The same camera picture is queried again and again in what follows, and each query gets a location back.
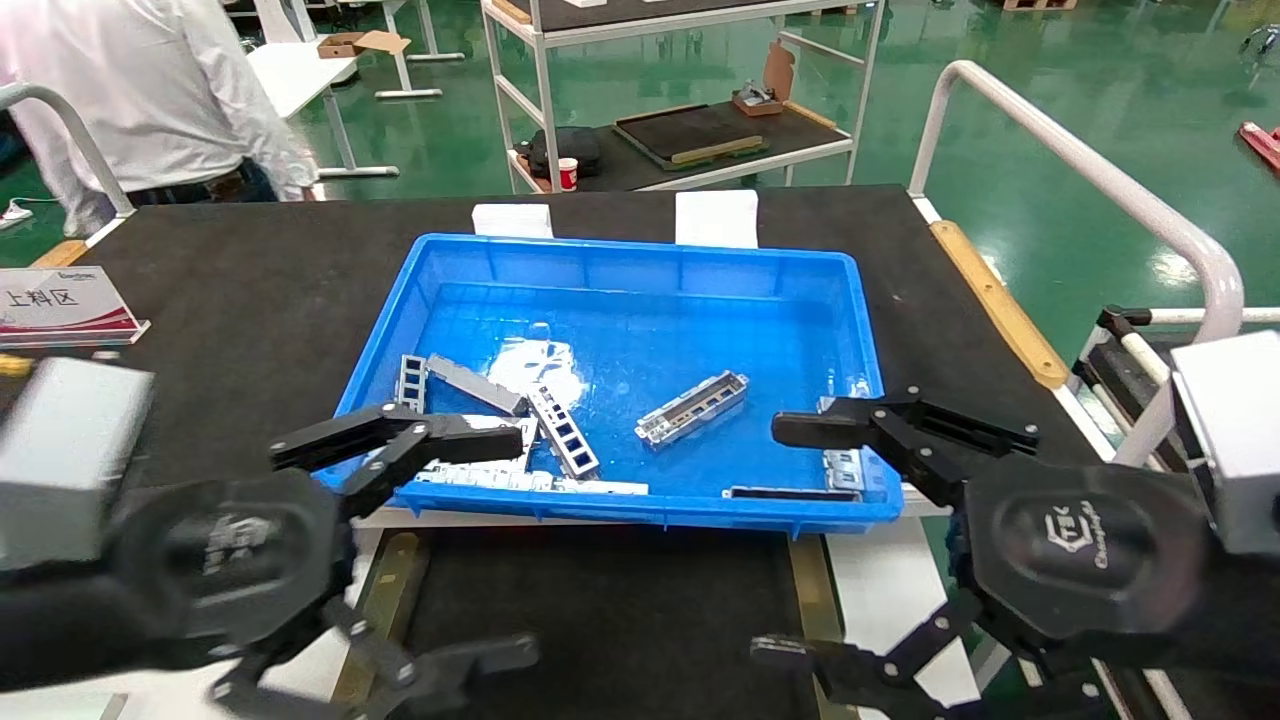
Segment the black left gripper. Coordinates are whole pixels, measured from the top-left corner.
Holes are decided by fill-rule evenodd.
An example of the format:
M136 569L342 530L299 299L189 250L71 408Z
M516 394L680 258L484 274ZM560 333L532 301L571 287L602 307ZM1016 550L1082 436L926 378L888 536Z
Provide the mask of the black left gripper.
M306 473L370 452L376 455L337 495ZM314 616L338 630L375 678L356 705L321 701L261 687L276 650L248 653L209 692L237 717L389 719L406 705L425 714L460 708L474 678L536 664L536 638L517 634L411 656L334 597L348 574L346 519L369 516L434 461L522 454L520 429L474 428L461 415L385 404L334 416L270 443L273 469L305 471L177 486L129 507L111 525L111 578L150 644L230 653L321 606Z

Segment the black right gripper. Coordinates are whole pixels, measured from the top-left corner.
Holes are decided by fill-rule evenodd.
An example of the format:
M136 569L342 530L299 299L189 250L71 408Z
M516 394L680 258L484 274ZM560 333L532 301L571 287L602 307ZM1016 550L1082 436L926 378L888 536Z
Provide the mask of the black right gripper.
M937 507L963 509L965 495L978 588L1047 641L1170 633L1198 600L1215 551L1210 520L1187 478L1117 464L1069 468L1004 457L1036 455L1038 427L965 413L918 388L840 397L819 413L778 413L772 438L797 448L870 448ZM1002 459L970 479L941 441ZM1010 719L1007 702L946 706L916 679L982 610L972 592L961 591L888 653L759 635L750 656L813 675L833 705L888 719Z

